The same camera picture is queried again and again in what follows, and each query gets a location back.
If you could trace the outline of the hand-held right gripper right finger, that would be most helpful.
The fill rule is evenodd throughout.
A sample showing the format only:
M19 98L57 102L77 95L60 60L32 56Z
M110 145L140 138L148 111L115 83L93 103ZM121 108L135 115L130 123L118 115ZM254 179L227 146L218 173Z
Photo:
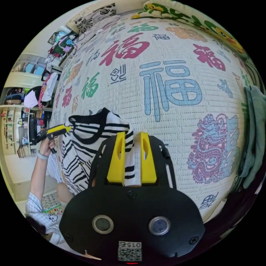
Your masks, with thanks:
M148 133L146 132L140 133L140 143L141 143L141 158L140 158L141 183L156 183L157 177L156 177L153 154Z

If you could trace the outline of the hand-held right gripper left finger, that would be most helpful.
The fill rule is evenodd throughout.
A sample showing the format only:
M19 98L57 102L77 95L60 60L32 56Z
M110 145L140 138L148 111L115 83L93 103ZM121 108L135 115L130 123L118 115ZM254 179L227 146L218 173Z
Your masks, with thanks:
M114 139L107 180L119 185L125 183L125 132L117 133Z

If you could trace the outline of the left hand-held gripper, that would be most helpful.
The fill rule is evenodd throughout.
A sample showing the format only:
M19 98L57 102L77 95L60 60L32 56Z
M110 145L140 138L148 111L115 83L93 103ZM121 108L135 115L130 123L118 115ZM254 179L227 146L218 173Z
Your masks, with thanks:
M53 139L57 137L57 135L66 134L71 130L71 126L65 126L64 124L54 126L50 129L41 128L37 129L37 120L35 117L31 117L29 120L29 141L32 145L37 145L42 140L49 138L52 139L51 135L53 135Z

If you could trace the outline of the person's left hand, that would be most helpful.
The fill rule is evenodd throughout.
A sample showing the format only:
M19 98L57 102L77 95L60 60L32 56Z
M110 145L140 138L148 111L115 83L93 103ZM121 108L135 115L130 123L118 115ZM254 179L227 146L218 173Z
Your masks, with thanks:
M38 157L40 157L43 160L48 160L48 157L51 153L51 150L55 148L55 140L46 138L41 141L40 147L39 147L39 153Z

